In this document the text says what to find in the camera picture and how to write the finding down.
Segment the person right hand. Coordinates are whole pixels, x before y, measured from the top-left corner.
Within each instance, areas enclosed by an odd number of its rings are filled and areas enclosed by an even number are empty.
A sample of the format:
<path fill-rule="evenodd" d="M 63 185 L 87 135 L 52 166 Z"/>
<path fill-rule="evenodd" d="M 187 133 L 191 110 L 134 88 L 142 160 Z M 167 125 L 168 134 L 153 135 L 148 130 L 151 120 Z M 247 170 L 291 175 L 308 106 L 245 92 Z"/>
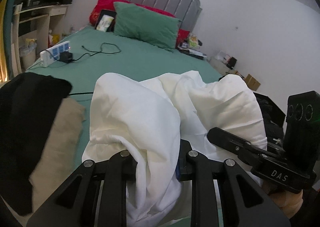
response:
<path fill-rule="evenodd" d="M 303 191 L 298 194 L 287 190 L 280 190 L 275 185 L 264 181 L 261 187 L 273 202 L 281 209 L 285 216 L 292 218 L 302 207 Z"/>

